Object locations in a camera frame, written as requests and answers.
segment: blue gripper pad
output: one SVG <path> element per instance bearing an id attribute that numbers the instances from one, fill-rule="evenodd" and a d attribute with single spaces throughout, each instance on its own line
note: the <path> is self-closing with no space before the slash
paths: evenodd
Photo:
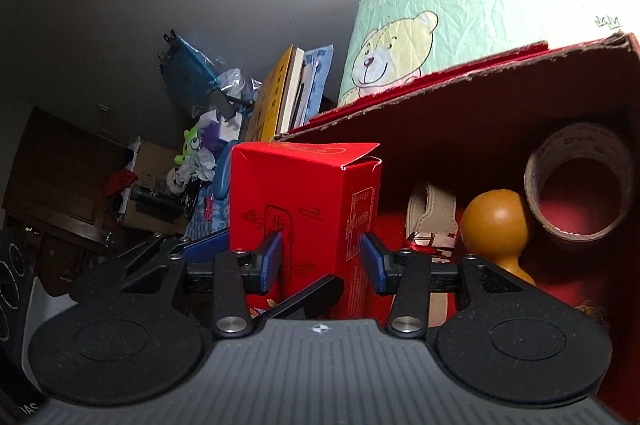
<path id="1" fill-rule="evenodd" d="M 229 229 L 224 228 L 184 247 L 187 264 L 211 262 L 216 254 L 229 249 Z"/>
<path id="2" fill-rule="evenodd" d="M 272 237 L 266 243 L 265 250 L 262 253 L 260 294 L 265 294 L 270 290 L 282 264 L 282 235 L 279 232 L 274 232 L 271 235 Z"/>
<path id="3" fill-rule="evenodd" d="M 375 293 L 385 293 L 386 275 L 382 251 L 378 249 L 371 237 L 365 233 L 360 237 L 360 257 L 373 291 Z"/>

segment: yellow book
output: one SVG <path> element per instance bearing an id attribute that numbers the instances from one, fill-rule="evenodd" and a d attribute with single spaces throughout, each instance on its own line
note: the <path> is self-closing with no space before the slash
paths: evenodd
<path id="1" fill-rule="evenodd" d="M 245 137 L 247 142 L 269 142 L 275 136 L 293 53 L 293 46 L 289 46 L 275 67 L 264 78 L 247 129 Z"/>

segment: red gift box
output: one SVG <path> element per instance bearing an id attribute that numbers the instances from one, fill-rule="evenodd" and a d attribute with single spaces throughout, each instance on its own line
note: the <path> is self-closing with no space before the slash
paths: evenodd
<path id="1" fill-rule="evenodd" d="M 633 142 L 638 157 L 640 45 L 632 34 L 551 51 L 537 44 L 427 75 L 322 113 L 280 138 L 379 142 L 376 155 L 385 168 L 374 231 L 395 249 L 418 181 L 455 193 L 460 207 L 487 190 L 523 193 L 530 153 L 558 127 L 585 120 Z M 538 231 L 520 258 L 540 289 L 570 306 L 593 308 L 606 322 L 613 353 L 598 396 L 632 421 L 640 415 L 638 192 L 635 197 L 625 221 L 591 248 L 562 249 Z M 367 302 L 365 315 L 384 322 L 391 297 L 368 293 Z"/>
<path id="2" fill-rule="evenodd" d="M 332 318 L 359 318 L 367 281 L 359 238 L 374 224 L 382 162 L 369 157 L 378 144 L 304 145 L 249 142 L 231 156 L 230 246 L 255 249 L 282 232 L 282 268 L 267 297 L 250 306 L 268 309 L 332 273 L 344 294 Z"/>

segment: book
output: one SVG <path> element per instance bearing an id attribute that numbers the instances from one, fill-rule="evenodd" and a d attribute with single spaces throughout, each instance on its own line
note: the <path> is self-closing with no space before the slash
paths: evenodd
<path id="1" fill-rule="evenodd" d="M 305 51 L 300 80 L 302 92 L 290 129 L 304 126 L 309 118 L 318 114 L 333 56 L 332 45 Z"/>
<path id="2" fill-rule="evenodd" d="M 245 141 L 269 142 L 317 115 L 333 53 L 289 46 L 262 82 Z"/>
<path id="3" fill-rule="evenodd" d="M 300 78 L 305 52 L 300 48 L 293 48 L 287 72 L 287 81 L 284 86 L 282 105 L 278 114 L 277 133 L 287 132 L 291 129 L 292 115 L 296 105 L 296 99 L 300 98 Z"/>
<path id="4" fill-rule="evenodd" d="M 292 55 L 293 46 L 289 46 L 262 81 L 245 136 L 247 142 L 269 142 L 276 135 Z"/>

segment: red cloth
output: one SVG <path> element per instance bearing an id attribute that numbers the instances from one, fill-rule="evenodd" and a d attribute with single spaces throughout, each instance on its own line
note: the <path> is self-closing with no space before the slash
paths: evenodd
<path id="1" fill-rule="evenodd" d="M 113 196 L 118 192 L 122 192 L 127 187 L 130 187 L 138 180 L 138 175 L 129 169 L 122 169 L 116 174 L 109 176 L 107 183 L 102 188 L 102 194 L 105 198 Z"/>

